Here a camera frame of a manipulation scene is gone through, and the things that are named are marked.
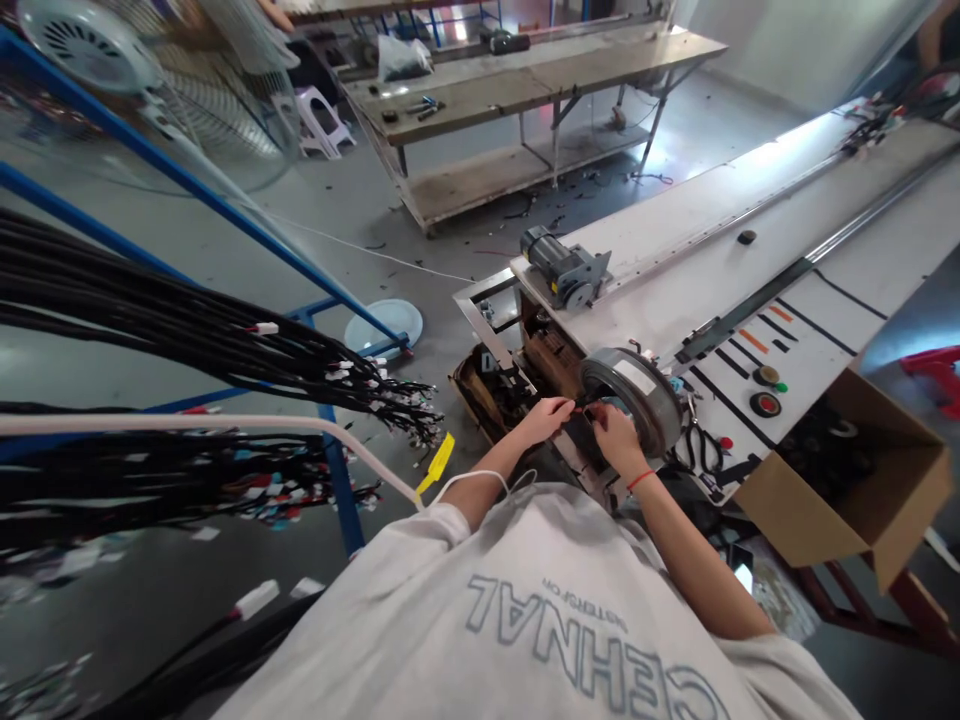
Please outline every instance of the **white wall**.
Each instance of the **white wall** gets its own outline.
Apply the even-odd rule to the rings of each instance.
[[[681,3],[683,6],[691,0]],[[723,74],[821,113],[845,99],[924,0],[693,0],[688,27],[730,46]]]

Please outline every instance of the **white t-shirt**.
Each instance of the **white t-shirt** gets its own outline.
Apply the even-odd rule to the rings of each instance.
[[[388,525],[216,720],[608,716],[859,718],[793,641],[711,636],[636,523],[550,483],[474,535],[444,504]]]

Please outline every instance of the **gray floor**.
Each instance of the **gray floor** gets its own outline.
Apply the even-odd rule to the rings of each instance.
[[[614,99],[615,93],[601,93],[593,103],[581,103],[567,122],[593,121],[602,127]],[[649,112],[644,99],[632,92],[625,107],[629,122]],[[715,78],[697,74],[671,96],[647,171],[679,183],[801,120]],[[545,129],[545,115],[533,121]],[[504,119],[425,142],[408,152],[411,171],[516,140],[516,121]],[[664,191],[667,185],[656,179],[642,183],[624,180],[622,173],[634,167],[638,156],[635,151],[600,163],[596,180],[574,174],[560,192],[544,192],[528,218],[503,219],[523,205],[520,197],[508,197],[448,223],[433,241],[425,240],[399,207],[392,185],[362,138],[360,146],[348,151],[343,160],[304,160],[256,197],[268,210],[290,221],[296,244],[364,302],[402,297],[420,308],[425,330],[416,357],[397,365],[393,372],[437,384],[437,404],[448,413],[448,429],[457,438],[452,469],[464,470],[482,453],[484,441],[466,421],[447,386],[447,374],[475,342],[451,294],[471,278],[480,279],[504,268],[508,258],[488,252],[516,254],[519,235],[526,227],[548,224],[562,214],[560,230],[569,231]],[[320,297],[306,280],[193,200],[127,190],[27,164],[38,180],[212,288],[279,311]],[[581,193],[588,199],[576,199]],[[422,261],[427,269],[462,280],[428,275],[372,257],[329,236],[360,247],[386,243],[380,252],[407,262]],[[957,431],[939,421],[932,405],[897,376],[890,362],[912,347],[911,343],[922,342],[918,322],[929,333],[939,333],[943,344],[957,342],[958,276],[960,256],[955,255],[891,320],[865,361],[871,377],[906,399],[911,409],[954,442],[960,439]],[[953,302],[947,293],[952,293]],[[333,311],[322,317],[320,328],[340,335],[346,319],[344,312]],[[148,406],[219,387],[199,373],[162,360],[6,328],[0,334],[0,377],[5,399],[75,406],[104,402]],[[304,403],[263,395],[232,401],[226,409],[313,412]],[[371,438],[367,446],[401,476],[412,484],[419,480],[421,475],[412,467],[416,455],[409,448],[365,419],[358,421],[353,432]],[[357,470],[358,482],[367,477],[364,469]],[[405,501],[387,492],[387,500],[375,513],[363,513],[368,537],[410,510]],[[957,512],[954,502],[944,512],[941,528],[953,542],[960,539]],[[146,532],[121,562],[98,565],[73,585],[48,593],[43,601],[14,608],[0,619],[0,665],[19,675],[93,652],[80,684],[89,692],[102,693],[101,699],[106,700],[129,687],[265,578],[276,578],[284,589],[304,575],[330,582],[346,562],[335,518],[326,509],[306,513],[299,525],[281,533],[242,521],[214,524],[223,532],[209,543],[191,541],[173,531]],[[925,549],[918,552],[914,565],[922,579],[933,578],[935,592],[942,595],[939,591],[944,591],[948,596],[942,598],[944,603],[952,602],[954,616],[960,617],[957,578]],[[946,697],[947,676],[955,671],[955,667],[927,656],[832,628],[818,632],[810,648],[868,718],[893,717],[908,707],[916,709],[919,703],[934,702],[941,692]],[[958,702],[955,694],[952,702]]]

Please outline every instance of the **red plastic stool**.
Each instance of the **red plastic stool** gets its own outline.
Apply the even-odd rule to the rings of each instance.
[[[948,400],[940,409],[951,420],[960,420],[960,377],[953,367],[957,362],[960,362],[960,345],[900,358],[900,367],[907,375],[929,377],[946,393]]]

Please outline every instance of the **paper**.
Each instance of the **paper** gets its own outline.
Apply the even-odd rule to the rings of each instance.
[[[63,556],[63,562],[60,563],[57,577],[76,575],[84,570],[88,570],[97,564],[97,558],[99,557],[100,543],[98,542],[93,542],[76,550],[71,550]]]
[[[202,527],[197,530],[193,535],[190,536],[191,540],[202,540],[204,542],[209,542],[213,540],[217,535],[220,534],[220,531],[217,528],[210,526]]]
[[[453,435],[447,433],[447,436],[440,444],[440,449],[437,450],[437,454],[433,456],[433,460],[430,462],[430,467],[427,469],[427,476],[417,488],[417,495],[423,495],[423,493],[443,475],[443,471],[450,461],[450,455],[453,453],[455,443],[456,440],[453,439]]]
[[[657,389],[656,380],[649,377],[629,360],[621,360],[613,366],[613,369],[632,382],[644,395],[649,395]]]

